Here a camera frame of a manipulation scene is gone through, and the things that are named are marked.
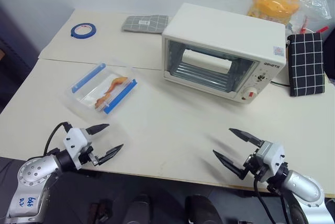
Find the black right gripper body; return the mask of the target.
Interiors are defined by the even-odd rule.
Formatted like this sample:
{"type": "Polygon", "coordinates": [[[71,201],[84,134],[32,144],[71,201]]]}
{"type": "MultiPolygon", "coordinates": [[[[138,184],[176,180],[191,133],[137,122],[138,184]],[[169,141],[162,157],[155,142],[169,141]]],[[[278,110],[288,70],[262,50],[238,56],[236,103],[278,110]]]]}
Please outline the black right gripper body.
{"type": "Polygon", "coordinates": [[[256,153],[250,154],[246,161],[244,162],[243,166],[252,174],[254,177],[260,182],[265,173],[266,173],[266,166],[257,157],[256,153]]]}

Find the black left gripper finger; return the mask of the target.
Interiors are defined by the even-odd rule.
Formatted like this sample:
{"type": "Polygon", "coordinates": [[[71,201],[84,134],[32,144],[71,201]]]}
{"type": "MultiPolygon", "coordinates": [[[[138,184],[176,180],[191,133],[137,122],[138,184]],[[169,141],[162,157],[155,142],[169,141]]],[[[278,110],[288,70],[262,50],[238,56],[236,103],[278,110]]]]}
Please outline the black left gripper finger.
{"type": "Polygon", "coordinates": [[[105,128],[107,128],[108,126],[109,124],[93,125],[93,126],[86,128],[85,130],[89,135],[95,135],[101,132],[102,130],[104,130],[105,128]]]}
{"type": "Polygon", "coordinates": [[[112,158],[113,158],[113,157],[114,157],[114,156],[121,150],[121,148],[122,148],[123,146],[124,146],[124,145],[121,144],[121,145],[118,145],[118,146],[116,146],[116,147],[114,147],[114,148],[108,150],[108,151],[106,152],[106,154],[105,154],[103,157],[99,158],[99,160],[98,160],[98,165],[102,165],[102,164],[104,164],[105,162],[107,162],[108,160],[112,159],[112,158]]]}

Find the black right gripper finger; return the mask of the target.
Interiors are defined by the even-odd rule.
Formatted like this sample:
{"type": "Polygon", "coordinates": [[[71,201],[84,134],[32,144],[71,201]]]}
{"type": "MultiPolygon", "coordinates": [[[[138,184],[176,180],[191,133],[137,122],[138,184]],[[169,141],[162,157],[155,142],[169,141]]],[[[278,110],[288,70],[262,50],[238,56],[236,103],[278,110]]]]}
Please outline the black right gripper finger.
{"type": "Polygon", "coordinates": [[[248,169],[244,168],[238,168],[237,166],[234,165],[234,163],[224,156],[223,154],[213,150],[214,155],[216,158],[222,163],[223,166],[225,166],[227,169],[229,169],[231,172],[233,172],[240,180],[244,180],[248,173],[248,169]]]}
{"type": "Polygon", "coordinates": [[[263,140],[251,135],[248,132],[239,130],[239,129],[235,129],[235,128],[229,128],[229,130],[235,134],[238,138],[240,138],[241,140],[245,141],[245,142],[250,142],[253,145],[257,146],[257,147],[261,147],[264,143],[263,140]]]}

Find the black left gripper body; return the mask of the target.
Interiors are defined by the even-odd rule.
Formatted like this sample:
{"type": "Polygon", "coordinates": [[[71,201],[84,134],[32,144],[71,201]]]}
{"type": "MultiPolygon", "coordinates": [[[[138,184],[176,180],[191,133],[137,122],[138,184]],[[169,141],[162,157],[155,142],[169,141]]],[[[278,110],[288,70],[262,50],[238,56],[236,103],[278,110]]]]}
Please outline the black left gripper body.
{"type": "Polygon", "coordinates": [[[95,155],[93,151],[94,148],[91,145],[88,145],[79,151],[78,159],[81,166],[88,162],[91,162],[94,166],[101,165],[99,157],[95,155]]]}

